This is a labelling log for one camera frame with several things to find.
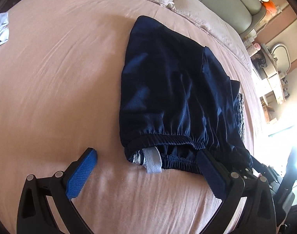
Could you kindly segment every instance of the silver rivet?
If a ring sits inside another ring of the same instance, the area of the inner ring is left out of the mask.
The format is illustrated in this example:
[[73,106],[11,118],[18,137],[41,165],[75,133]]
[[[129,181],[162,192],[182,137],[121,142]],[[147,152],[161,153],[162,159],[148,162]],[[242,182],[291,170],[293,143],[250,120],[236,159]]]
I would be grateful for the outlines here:
[[264,176],[261,176],[261,177],[260,177],[260,180],[261,180],[262,182],[266,182],[266,181],[267,181],[266,177],[264,177]]
[[55,173],[54,176],[57,177],[57,178],[60,178],[60,177],[63,176],[63,172],[62,171],[58,171],[58,172]]
[[231,173],[231,176],[232,176],[233,178],[238,178],[238,177],[239,177],[238,173]]
[[32,175],[32,174],[30,174],[30,175],[27,176],[27,180],[28,180],[28,181],[33,180],[33,178],[34,178],[34,175]]

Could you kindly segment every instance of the white cloth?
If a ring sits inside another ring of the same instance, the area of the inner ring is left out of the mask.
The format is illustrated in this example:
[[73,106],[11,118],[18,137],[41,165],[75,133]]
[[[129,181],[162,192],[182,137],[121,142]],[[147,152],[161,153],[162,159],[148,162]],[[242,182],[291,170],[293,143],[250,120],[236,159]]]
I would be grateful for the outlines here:
[[0,13],[0,45],[9,39],[9,28],[6,27],[8,23],[8,13]]

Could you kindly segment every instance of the textured blue pad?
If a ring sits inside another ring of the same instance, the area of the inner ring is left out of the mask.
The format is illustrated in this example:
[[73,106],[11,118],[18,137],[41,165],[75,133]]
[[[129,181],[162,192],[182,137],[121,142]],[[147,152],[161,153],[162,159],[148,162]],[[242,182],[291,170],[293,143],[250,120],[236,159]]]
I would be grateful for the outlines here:
[[95,150],[84,158],[79,167],[67,181],[66,196],[68,199],[76,198],[87,181],[90,173],[97,162],[97,153]]
[[197,153],[196,162],[214,196],[224,201],[227,197],[227,184],[202,150]]

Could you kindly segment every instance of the pink bed sheet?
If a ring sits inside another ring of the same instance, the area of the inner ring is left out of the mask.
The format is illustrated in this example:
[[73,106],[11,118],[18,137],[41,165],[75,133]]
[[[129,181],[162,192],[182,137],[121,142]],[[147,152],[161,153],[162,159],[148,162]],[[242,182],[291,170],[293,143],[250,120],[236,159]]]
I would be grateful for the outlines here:
[[146,174],[124,156],[120,76],[140,15],[208,46],[241,82],[245,145],[259,149],[264,118],[249,72],[185,18],[146,0],[22,0],[9,11],[9,41],[0,47],[0,219],[10,233],[26,176],[65,170],[87,147],[99,161],[73,202],[95,234],[199,233],[217,210],[203,176]]

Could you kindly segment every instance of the bed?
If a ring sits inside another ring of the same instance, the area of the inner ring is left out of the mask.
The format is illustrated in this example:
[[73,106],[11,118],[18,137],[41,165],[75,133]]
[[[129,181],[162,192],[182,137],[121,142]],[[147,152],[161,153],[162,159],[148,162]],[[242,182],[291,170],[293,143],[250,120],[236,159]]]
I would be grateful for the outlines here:
[[[210,22],[201,26],[148,0],[22,0],[9,11],[9,41],[0,46],[0,220],[10,233],[27,175],[65,170],[87,147],[99,160],[73,203],[94,233],[199,233],[219,207],[203,176],[147,174],[124,156],[120,77],[140,15],[208,46],[241,82],[244,143],[260,153],[264,116],[238,35],[226,40]],[[225,233],[243,206],[244,200]]]

